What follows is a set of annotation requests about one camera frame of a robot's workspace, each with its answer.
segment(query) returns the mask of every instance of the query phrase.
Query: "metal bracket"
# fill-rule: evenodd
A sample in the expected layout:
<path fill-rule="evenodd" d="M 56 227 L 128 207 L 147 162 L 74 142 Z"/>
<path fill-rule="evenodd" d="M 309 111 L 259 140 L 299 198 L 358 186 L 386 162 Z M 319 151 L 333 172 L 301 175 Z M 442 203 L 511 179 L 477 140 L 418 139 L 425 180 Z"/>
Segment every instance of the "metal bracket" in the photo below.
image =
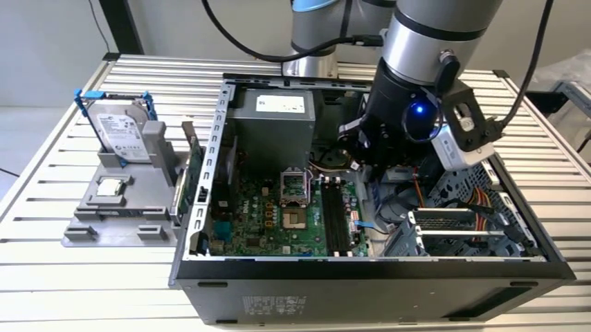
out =
<path fill-rule="evenodd" d="M 569 101 L 569 97 L 559 91 L 527 91 L 526 97 L 531 100 L 542 114 L 545 114 L 546 118 L 551 114 L 555 114 Z"/>
<path fill-rule="evenodd" d="M 578 82 L 559 81 L 553 89 L 553 93 L 563 93 L 567 100 L 571 100 L 575 106 L 583 111 L 583 113 L 591 118 L 591 93 L 582 87 Z"/>

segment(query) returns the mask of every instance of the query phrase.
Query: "sticker label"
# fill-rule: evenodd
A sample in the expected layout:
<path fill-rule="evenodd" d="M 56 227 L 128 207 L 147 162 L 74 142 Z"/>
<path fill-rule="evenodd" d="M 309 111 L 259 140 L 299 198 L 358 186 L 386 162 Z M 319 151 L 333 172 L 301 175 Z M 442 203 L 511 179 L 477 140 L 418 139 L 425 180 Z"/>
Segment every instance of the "sticker label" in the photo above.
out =
<path fill-rule="evenodd" d="M 305 97 L 297 95 L 261 95 L 257 97 L 257 111 L 306 113 Z"/>
<path fill-rule="evenodd" d="M 306 296 L 243 296 L 247 315 L 301 315 Z"/>
<path fill-rule="evenodd" d="M 99 114 L 98 119 L 115 154 L 128 162 L 148 162 L 148 151 L 132 117 Z"/>

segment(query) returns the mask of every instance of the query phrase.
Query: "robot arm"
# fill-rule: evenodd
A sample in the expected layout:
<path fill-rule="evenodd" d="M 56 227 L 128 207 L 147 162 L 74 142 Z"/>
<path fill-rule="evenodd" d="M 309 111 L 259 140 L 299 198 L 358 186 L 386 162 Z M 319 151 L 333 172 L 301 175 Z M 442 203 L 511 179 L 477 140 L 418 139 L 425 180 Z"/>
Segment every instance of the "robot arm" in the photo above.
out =
<path fill-rule="evenodd" d="M 494 153 L 503 126 L 485 119 L 458 76 L 502 2 L 398 0 L 365 115 L 341 130 L 343 148 L 374 166 L 373 178 L 394 165 L 417 165 L 431 149 L 421 143 L 434 143 L 449 170 Z"/>
<path fill-rule="evenodd" d="M 526 79 L 501 121 L 485 119 L 473 89 L 458 76 L 503 0 L 398 0 L 395 6 L 394 0 L 294 0 L 293 46 L 295 51 L 302 50 L 286 57 L 263 55 L 240 44 L 215 18 L 208 0 L 202 2 L 224 37 L 247 54 L 283 63 L 286 75 L 309 75 L 306 68 L 319 64 L 338 44 L 382 45 L 374 36 L 345 36 L 354 33 L 355 26 L 363 27 L 355 33 L 375 33 L 383 24 L 378 18 L 394 10 L 362 117 L 339 127 L 335 147 L 347 150 L 358 163 L 371 166 L 371 180 L 395 165 L 417 166 L 434 149 L 447 170 L 470 167 L 494 153 L 493 142 L 518 112 L 535 70 L 554 0 L 546 0 Z M 314 42 L 322 44 L 310 48 Z M 295 70 L 286 73 L 286 68 Z"/>
<path fill-rule="evenodd" d="M 389 27 L 394 0 L 294 0 L 294 53 L 351 35 L 379 35 Z M 338 77 L 337 45 L 283 63 L 286 76 Z"/>

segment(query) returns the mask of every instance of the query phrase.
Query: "gray 3d printed holder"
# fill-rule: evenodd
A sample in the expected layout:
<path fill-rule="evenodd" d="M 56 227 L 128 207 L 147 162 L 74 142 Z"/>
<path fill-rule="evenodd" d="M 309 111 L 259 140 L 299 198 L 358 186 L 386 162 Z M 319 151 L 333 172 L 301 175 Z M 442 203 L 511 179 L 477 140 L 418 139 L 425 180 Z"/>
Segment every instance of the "gray 3d printed holder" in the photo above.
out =
<path fill-rule="evenodd" d="M 188 166 L 196 150 L 200 155 L 200 147 L 194 139 L 196 146 L 191 152 L 176 155 L 164 140 L 166 130 L 166 124 L 159 121 L 148 121 L 143 128 L 151 163 L 122 166 L 114 153 L 99 152 L 100 165 L 64 231 L 64 246 L 176 245 L 183 216 L 176 213 L 172 202 L 183 199 L 175 195 L 186 191 L 176 187 L 184 189 L 187 178 L 183 176 L 180 183 L 176 170 Z"/>

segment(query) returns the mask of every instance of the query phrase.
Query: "aluminum table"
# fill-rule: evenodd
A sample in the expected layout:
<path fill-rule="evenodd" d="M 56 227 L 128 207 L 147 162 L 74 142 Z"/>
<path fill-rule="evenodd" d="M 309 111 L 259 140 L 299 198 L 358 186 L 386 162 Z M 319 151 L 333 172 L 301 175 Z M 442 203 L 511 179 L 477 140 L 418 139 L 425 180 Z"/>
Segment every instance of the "aluminum table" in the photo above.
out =
<path fill-rule="evenodd" d="M 341 64 L 339 71 L 342 78 L 373 80 L 375 66 Z M 224 72 L 281 75 L 281 67 L 123 55 L 100 63 L 86 89 L 150 91 L 167 139 L 187 149 L 182 121 L 194 121 L 204 144 Z M 513 81 L 493 71 L 467 71 L 461 78 L 485 113 L 503 117 L 518 90 Z M 175 248 L 62 247 L 98 148 L 72 105 L 0 202 L 0 331 L 591 331 L 591 170 L 527 100 L 495 148 L 578 281 L 485 324 L 206 327 L 184 293 L 167 287 Z"/>

